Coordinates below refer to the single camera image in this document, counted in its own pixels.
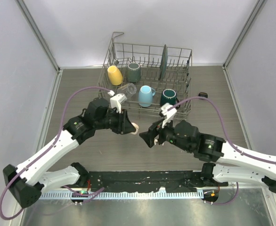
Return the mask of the beige earbud charging case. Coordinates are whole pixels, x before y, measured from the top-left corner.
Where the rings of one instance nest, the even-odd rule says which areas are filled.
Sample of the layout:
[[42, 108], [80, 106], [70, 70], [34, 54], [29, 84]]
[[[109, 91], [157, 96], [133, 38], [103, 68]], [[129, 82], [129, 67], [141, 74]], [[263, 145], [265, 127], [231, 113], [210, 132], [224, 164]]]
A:
[[139, 131], [139, 126], [136, 123], [134, 123], [134, 122], [132, 122], [131, 124], [135, 128], [135, 131], [131, 132], [131, 134], [136, 135], [138, 133], [138, 131]]

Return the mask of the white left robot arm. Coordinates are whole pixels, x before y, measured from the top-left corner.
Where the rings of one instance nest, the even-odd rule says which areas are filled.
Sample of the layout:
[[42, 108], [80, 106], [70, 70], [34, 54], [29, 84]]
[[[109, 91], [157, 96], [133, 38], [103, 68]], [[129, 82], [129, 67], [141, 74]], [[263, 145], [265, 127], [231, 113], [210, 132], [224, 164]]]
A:
[[95, 98], [86, 109], [68, 122], [60, 134], [23, 163], [9, 164], [3, 169], [5, 184], [24, 209], [33, 205], [49, 190], [65, 185], [82, 188], [89, 180], [89, 172], [79, 163], [49, 172], [58, 160], [95, 135], [96, 130], [110, 129], [115, 134], [137, 134], [138, 125], [129, 120], [127, 110], [118, 104], [110, 108], [104, 98]]

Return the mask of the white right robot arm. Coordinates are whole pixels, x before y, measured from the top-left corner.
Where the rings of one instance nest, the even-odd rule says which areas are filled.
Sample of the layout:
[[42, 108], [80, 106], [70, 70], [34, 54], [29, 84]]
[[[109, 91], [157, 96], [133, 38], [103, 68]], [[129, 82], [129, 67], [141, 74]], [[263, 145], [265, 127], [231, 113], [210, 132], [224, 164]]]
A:
[[200, 181], [205, 186], [215, 182], [254, 183], [267, 186], [276, 194], [275, 155], [242, 148], [223, 138], [201, 133], [185, 120], [176, 126], [172, 122], [156, 121], [139, 136], [150, 148], [168, 142], [203, 161]]

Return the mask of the black earbud charging case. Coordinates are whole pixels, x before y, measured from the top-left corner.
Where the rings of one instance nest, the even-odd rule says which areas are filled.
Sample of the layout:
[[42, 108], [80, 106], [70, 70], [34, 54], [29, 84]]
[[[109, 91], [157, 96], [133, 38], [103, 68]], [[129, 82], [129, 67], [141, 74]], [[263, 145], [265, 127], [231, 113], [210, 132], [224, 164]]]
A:
[[208, 94], [205, 93], [205, 92], [200, 92], [200, 93], [198, 94], [198, 96], [199, 96], [202, 100], [205, 100], [205, 99], [208, 98]]

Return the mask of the clear glass cup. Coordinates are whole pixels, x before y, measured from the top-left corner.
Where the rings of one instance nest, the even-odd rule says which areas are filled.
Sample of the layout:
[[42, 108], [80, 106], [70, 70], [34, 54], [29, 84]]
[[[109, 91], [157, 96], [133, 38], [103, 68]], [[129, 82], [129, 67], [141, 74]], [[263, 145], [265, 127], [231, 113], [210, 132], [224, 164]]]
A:
[[136, 92], [137, 88], [133, 83], [127, 83], [117, 89], [117, 94], [124, 94], [128, 100], [130, 100]]

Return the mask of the light blue mug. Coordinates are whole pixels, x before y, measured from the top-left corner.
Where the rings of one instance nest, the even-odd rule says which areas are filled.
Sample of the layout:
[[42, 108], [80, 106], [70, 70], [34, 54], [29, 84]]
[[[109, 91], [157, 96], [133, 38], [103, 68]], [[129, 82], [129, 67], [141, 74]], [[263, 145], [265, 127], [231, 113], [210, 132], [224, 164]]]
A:
[[144, 85], [140, 88], [138, 94], [138, 103], [141, 107], [149, 107], [153, 103], [153, 97], [156, 91], [154, 88]]

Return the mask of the dark teal mug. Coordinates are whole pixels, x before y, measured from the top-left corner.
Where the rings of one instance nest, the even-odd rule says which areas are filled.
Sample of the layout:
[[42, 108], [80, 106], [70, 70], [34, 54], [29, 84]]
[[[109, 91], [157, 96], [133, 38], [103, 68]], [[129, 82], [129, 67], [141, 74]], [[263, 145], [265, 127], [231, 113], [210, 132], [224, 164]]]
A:
[[166, 103], [170, 105], [175, 105], [179, 103], [179, 100], [177, 98], [177, 93], [173, 89], [165, 89], [161, 93], [160, 106], [163, 106]]

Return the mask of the yellow cup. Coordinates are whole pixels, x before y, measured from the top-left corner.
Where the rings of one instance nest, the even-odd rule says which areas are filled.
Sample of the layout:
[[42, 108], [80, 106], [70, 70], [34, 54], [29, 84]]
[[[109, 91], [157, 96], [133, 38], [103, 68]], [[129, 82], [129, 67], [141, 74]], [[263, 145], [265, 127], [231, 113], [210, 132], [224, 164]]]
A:
[[108, 78], [112, 85], [118, 86], [122, 84], [123, 76], [117, 66], [112, 65], [107, 69]]

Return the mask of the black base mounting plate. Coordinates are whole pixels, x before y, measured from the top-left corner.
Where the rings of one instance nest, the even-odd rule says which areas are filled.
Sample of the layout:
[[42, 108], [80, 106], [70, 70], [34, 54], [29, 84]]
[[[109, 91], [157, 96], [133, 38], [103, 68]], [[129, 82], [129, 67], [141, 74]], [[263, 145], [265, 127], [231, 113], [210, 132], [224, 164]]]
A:
[[201, 177], [201, 172], [192, 170], [170, 171], [90, 171], [91, 190], [104, 187], [110, 193], [151, 193], [161, 187], [167, 193], [195, 192], [202, 187], [226, 187], [227, 182], [219, 183]]

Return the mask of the grey-green mug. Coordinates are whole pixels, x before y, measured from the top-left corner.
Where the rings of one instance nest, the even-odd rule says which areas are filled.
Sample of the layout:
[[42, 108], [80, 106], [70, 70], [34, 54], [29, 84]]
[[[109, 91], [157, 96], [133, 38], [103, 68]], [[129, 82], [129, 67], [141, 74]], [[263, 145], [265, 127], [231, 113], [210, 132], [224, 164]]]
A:
[[132, 62], [127, 65], [127, 80], [128, 82], [139, 82], [141, 79], [141, 67], [138, 63]]

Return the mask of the teal plate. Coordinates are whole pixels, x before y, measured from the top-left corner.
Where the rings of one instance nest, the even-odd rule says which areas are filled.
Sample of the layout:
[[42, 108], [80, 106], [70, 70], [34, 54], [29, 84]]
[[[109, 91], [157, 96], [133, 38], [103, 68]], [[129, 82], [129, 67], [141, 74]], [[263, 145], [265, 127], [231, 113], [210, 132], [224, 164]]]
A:
[[162, 58], [161, 58], [161, 64], [160, 64], [160, 71], [159, 71], [159, 80], [162, 81], [165, 73], [166, 73], [166, 69], [167, 69], [167, 62], [168, 62], [168, 48], [167, 45], [165, 44], [163, 47], [163, 52], [162, 52]]

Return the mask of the aluminium slotted rail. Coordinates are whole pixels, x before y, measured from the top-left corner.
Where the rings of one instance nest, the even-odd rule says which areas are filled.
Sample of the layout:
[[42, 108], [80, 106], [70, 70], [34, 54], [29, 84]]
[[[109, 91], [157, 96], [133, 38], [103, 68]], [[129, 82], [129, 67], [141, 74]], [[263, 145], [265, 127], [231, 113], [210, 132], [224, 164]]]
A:
[[[71, 191], [57, 190], [43, 194], [41, 200], [84, 200], [89, 197], [83, 195], [75, 195]], [[203, 190], [196, 192], [181, 192], [181, 193], [167, 193], [165, 190], [159, 190], [156, 193], [109, 193], [101, 192], [95, 200], [151, 200], [151, 199], [202, 199]]]

